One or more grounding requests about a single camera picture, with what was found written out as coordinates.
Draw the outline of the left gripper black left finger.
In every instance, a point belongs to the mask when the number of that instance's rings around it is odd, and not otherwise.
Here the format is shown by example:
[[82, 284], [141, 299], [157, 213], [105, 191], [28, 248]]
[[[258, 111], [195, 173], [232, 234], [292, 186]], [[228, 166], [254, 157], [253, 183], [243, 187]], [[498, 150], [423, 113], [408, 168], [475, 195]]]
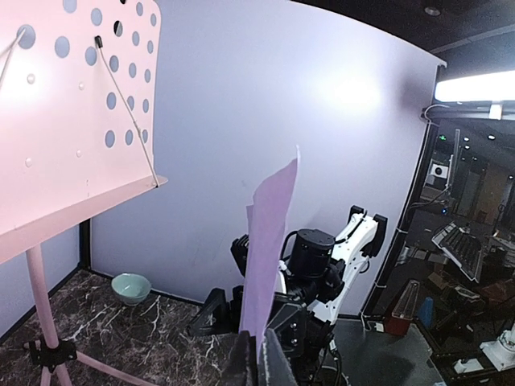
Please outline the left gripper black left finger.
[[255, 386], [258, 384], [256, 339], [242, 331], [229, 354], [229, 362], [222, 372], [221, 386]]

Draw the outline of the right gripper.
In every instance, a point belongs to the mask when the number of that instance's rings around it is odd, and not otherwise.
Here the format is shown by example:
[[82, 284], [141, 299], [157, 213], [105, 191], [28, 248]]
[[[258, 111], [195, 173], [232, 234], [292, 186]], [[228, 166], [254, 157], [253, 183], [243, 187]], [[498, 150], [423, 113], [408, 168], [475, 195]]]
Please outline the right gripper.
[[[316, 322], [299, 295], [275, 294], [265, 325], [272, 330], [287, 358], [313, 356], [324, 343], [329, 343], [332, 327]], [[187, 325], [190, 336], [222, 335], [230, 332], [230, 310], [225, 291], [215, 288]]]

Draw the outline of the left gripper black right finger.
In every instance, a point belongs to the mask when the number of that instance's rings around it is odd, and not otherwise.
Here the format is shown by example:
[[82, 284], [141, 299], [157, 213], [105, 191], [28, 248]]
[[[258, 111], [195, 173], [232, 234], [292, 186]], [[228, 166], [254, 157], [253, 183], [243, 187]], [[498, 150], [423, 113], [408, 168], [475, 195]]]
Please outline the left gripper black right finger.
[[274, 330], [267, 329], [259, 353], [259, 384], [297, 386], [290, 362], [282, 351]]

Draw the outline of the pink folding music stand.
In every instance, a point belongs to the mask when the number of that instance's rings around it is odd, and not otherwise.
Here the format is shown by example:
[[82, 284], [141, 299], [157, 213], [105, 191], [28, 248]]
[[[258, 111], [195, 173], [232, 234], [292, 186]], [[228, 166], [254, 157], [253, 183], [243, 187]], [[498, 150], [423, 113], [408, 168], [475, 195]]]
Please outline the pink folding music stand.
[[1, 4], [1, 259], [27, 259], [42, 384], [76, 360], [139, 385], [60, 339], [42, 245], [165, 184], [153, 128], [161, 12], [155, 1]]

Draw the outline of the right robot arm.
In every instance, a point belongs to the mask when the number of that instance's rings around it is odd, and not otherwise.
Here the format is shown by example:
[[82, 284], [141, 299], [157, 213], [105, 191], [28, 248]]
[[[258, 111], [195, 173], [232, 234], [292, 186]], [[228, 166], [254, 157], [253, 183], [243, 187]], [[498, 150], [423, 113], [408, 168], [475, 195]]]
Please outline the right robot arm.
[[387, 222], [384, 216], [370, 216], [353, 206], [338, 236], [306, 228], [286, 236], [293, 248], [279, 257], [267, 322], [286, 357], [317, 352], [332, 340], [340, 306], [357, 276], [380, 252]]

